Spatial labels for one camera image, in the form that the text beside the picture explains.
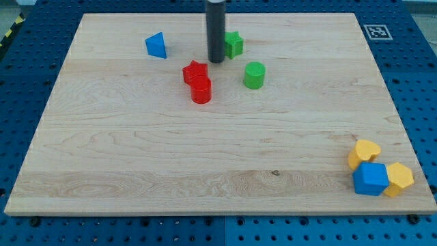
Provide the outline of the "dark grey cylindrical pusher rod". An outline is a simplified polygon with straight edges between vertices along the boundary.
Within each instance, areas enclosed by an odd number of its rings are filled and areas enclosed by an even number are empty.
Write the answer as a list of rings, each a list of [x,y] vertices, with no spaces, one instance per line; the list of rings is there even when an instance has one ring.
[[[225,58],[225,0],[206,0],[208,59],[219,64]]]

